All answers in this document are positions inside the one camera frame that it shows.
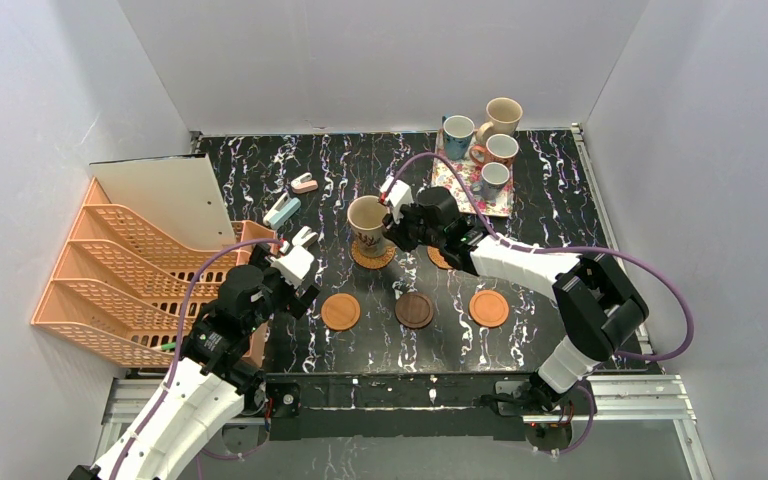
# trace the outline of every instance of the mug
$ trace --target mug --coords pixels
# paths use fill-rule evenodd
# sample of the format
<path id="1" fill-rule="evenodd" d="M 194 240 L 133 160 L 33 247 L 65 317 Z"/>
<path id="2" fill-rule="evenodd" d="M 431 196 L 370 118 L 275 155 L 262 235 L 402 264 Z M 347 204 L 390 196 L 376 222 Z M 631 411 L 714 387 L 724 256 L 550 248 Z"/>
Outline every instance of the mug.
<path id="1" fill-rule="evenodd" d="M 349 226 L 362 255 L 375 258 L 387 252 L 384 240 L 385 215 L 387 207 L 381 205 L 374 195 L 359 197 L 349 205 Z"/>
<path id="2" fill-rule="evenodd" d="M 510 98 L 499 97 L 487 104 L 487 121 L 475 133 L 475 141 L 485 145 L 497 133 L 513 135 L 522 118 L 522 106 Z"/>
<path id="3" fill-rule="evenodd" d="M 479 160 L 475 156 L 475 152 L 481 152 L 484 154 L 484 160 Z M 516 139 L 510 135 L 504 133 L 497 133 L 487 139 L 487 146 L 473 145 L 469 149 L 469 158 L 475 162 L 479 167 L 491 163 L 498 162 L 504 164 L 506 167 L 510 167 L 514 163 L 516 154 L 519 153 L 519 143 Z"/>
<path id="4" fill-rule="evenodd" d="M 463 115 L 443 117 L 443 150 L 449 160 L 460 160 L 472 141 L 475 124 Z"/>
<path id="5" fill-rule="evenodd" d="M 472 184 L 472 193 L 485 201 L 493 201 L 511 179 L 511 171 L 501 163 L 488 163 L 481 167 L 481 181 Z"/>

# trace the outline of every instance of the cork coaster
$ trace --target cork coaster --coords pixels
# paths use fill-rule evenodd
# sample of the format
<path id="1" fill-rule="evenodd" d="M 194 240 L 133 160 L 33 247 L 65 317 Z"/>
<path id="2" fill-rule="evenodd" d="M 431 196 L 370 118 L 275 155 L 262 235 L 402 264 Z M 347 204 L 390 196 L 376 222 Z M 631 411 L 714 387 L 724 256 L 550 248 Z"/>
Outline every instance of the cork coaster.
<path id="1" fill-rule="evenodd" d="M 348 293 L 331 295 L 322 304 L 322 321 L 331 330 L 348 330 L 355 326 L 359 318 L 360 304 Z"/>
<path id="2" fill-rule="evenodd" d="M 498 327 L 508 319 L 508 313 L 508 301 L 492 290 L 482 290 L 469 301 L 469 314 L 482 327 Z"/>
<path id="3" fill-rule="evenodd" d="M 396 300 L 396 318 L 408 328 L 423 328 L 434 318 L 434 304 L 428 296 L 410 292 Z"/>
<path id="4" fill-rule="evenodd" d="M 380 257 L 370 258 L 360 253 L 357 241 L 352 242 L 352 259 L 363 268 L 378 270 L 384 268 L 396 256 L 396 247 L 387 247 L 387 251 Z"/>
<path id="5" fill-rule="evenodd" d="M 438 248 L 428 247 L 428 259 L 431 260 L 431 263 L 437 265 L 437 268 L 442 268 L 443 270 L 452 269 L 452 266 L 446 263 L 446 259 L 443 258 Z"/>

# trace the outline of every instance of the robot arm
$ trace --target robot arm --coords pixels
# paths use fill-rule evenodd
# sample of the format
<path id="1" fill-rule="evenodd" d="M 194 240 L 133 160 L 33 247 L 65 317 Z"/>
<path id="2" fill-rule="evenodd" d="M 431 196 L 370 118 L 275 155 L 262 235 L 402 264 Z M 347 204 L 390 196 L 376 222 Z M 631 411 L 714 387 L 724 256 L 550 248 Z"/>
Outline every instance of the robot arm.
<path id="1" fill-rule="evenodd" d="M 453 268 L 530 288 L 558 305 L 566 336 L 530 379 L 529 401 L 549 411 L 598 364 L 608 360 L 646 320 L 649 309 L 616 260 L 596 254 L 534 254 L 512 250 L 473 225 L 443 187 L 423 190 L 413 200 L 397 181 L 382 202 L 384 237 L 411 251 L 430 245 Z"/>
<path id="2" fill-rule="evenodd" d="M 263 372 L 241 360 L 250 348 L 251 334 L 276 312 L 289 311 L 298 319 L 319 294 L 315 285 L 304 294 L 299 292 L 313 260 L 301 246 L 280 258 L 272 257 L 263 245 L 255 246 L 249 263 L 232 268 L 217 299 L 196 316 L 183 339 L 173 383 L 167 374 L 116 444 L 92 467 L 75 468 L 69 480 L 110 479 L 132 437 L 117 478 L 177 478 L 219 428 L 243 410 L 246 396 L 263 383 Z M 136 435 L 134 429 L 148 415 L 151 420 Z"/>

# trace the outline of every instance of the white panel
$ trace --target white panel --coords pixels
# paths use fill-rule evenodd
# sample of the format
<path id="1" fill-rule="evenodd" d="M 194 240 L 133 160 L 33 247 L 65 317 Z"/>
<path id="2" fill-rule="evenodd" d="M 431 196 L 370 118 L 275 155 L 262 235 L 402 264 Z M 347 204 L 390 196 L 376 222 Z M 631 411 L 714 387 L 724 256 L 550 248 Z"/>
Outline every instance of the white panel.
<path id="1" fill-rule="evenodd" d="M 646 1 L 120 3 L 191 130 L 288 133 L 483 121 L 497 96 L 521 127 L 582 121 Z"/>
<path id="2" fill-rule="evenodd" d="M 681 374 L 717 478 L 768 478 L 768 2 L 650 3 L 585 135 L 621 246 L 678 282 Z M 631 272 L 659 351 L 684 325 Z"/>
<path id="3" fill-rule="evenodd" d="M 125 205 L 172 238 L 197 250 L 234 243 L 234 229 L 207 156 L 93 163 L 113 203 Z"/>
<path id="4" fill-rule="evenodd" d="M 32 329 L 87 164 L 187 151 L 113 0 L 0 2 L 0 479 L 91 462 L 117 369 Z"/>

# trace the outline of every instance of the dark brown coaster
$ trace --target dark brown coaster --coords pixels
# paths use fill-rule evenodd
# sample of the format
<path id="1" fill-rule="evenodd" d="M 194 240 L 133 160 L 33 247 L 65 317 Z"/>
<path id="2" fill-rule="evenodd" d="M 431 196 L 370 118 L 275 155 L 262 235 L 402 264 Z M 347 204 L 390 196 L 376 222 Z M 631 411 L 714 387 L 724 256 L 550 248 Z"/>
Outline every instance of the dark brown coaster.
<path id="1" fill-rule="evenodd" d="M 355 263 L 363 268 L 368 268 L 370 270 L 378 270 L 380 268 L 384 268 L 388 263 L 390 263 L 391 260 L 393 260 L 393 257 L 395 256 L 396 247 L 387 247 L 387 251 L 384 253 L 384 255 L 370 258 L 360 253 L 360 250 L 358 250 L 357 246 L 357 240 L 352 242 L 352 260 L 354 260 Z"/>
<path id="2" fill-rule="evenodd" d="M 482 327 L 498 327 L 508 319 L 509 312 L 505 297 L 492 290 L 482 290 L 469 301 L 469 314 Z"/>
<path id="3" fill-rule="evenodd" d="M 355 326 L 360 318 L 360 304 L 348 293 L 337 293 L 322 304 L 322 321 L 331 330 L 341 332 Z"/>
<path id="4" fill-rule="evenodd" d="M 404 293 L 396 301 L 396 318 L 408 328 L 425 327 L 434 318 L 434 304 L 421 293 Z"/>

